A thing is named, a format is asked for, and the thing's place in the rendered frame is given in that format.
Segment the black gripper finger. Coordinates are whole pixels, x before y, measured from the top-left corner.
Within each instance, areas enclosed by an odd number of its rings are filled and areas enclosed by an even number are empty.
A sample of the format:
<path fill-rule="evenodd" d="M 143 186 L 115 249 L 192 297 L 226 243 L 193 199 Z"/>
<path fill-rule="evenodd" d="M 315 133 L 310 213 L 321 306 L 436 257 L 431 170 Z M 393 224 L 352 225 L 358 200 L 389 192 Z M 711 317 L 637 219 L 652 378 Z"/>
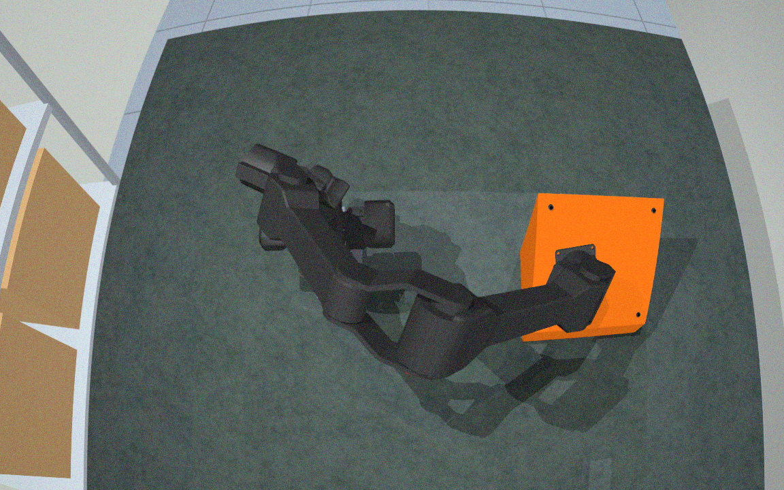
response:
<path fill-rule="evenodd" d="M 364 249 L 364 239 L 349 239 L 346 236 L 346 248 L 350 251 L 351 249 Z"/>

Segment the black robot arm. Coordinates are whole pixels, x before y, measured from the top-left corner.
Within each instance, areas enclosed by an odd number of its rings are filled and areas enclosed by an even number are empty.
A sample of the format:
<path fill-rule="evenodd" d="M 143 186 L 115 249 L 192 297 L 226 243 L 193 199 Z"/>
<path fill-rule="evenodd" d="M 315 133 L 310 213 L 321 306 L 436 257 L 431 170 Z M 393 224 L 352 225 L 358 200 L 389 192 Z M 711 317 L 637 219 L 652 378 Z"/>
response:
<path fill-rule="evenodd" d="M 263 193 L 257 224 L 269 239 L 285 243 L 325 319 L 352 332 L 379 362 L 418 378 L 446 378 L 488 346 L 555 325 L 566 333 L 584 331 L 616 272 L 596 259 L 593 243 L 556 249 L 546 284 L 476 297 L 461 283 L 421 269 L 377 271 L 358 263 L 345 233 L 325 220 L 350 185 L 323 165 L 303 167 L 255 144 L 235 176 Z M 366 311 L 373 291 L 400 289 L 418 294 L 394 342 Z"/>

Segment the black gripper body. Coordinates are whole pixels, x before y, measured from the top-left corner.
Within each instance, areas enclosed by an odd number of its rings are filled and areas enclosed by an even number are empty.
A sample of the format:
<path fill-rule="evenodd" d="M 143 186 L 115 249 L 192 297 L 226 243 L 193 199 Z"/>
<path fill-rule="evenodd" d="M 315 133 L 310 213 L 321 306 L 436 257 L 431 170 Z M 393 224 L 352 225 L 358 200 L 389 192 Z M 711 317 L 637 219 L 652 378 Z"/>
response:
<path fill-rule="evenodd" d="M 364 207 L 351 207 L 346 212 L 340 201 L 335 213 L 325 220 L 349 239 L 364 239 L 365 247 L 391 248 L 395 244 L 395 207 L 390 199 L 365 201 Z M 286 249 L 285 243 L 272 241 L 261 228 L 259 244 L 265 251 Z"/>

